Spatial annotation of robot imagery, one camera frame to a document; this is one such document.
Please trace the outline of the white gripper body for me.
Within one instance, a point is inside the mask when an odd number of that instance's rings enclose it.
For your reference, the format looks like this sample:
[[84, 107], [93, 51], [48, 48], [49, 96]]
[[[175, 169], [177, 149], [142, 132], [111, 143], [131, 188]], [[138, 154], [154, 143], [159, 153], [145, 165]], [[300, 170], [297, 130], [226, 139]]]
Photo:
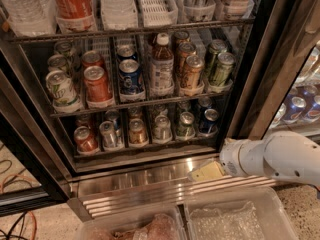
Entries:
[[233, 177], [247, 177], [240, 163], [240, 152], [247, 140], [235, 140], [226, 138], [224, 145], [219, 153], [219, 161], [224, 171]]

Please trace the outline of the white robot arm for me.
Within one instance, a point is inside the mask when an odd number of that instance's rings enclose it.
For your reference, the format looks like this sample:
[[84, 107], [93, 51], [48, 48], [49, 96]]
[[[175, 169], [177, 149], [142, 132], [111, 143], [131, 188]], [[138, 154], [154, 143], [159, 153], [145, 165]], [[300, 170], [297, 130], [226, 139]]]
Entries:
[[284, 182], [320, 186], [320, 146], [292, 131], [263, 140], [227, 138], [219, 160], [207, 160], [188, 173], [191, 181], [262, 176]]

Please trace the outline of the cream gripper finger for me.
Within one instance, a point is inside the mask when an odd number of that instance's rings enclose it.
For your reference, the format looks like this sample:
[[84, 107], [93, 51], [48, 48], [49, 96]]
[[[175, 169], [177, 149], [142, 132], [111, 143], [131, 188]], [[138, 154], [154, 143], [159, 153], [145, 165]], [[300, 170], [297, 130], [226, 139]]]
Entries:
[[209, 161], [188, 173], [188, 179], [194, 182], [215, 180], [225, 175], [224, 169], [217, 161]]

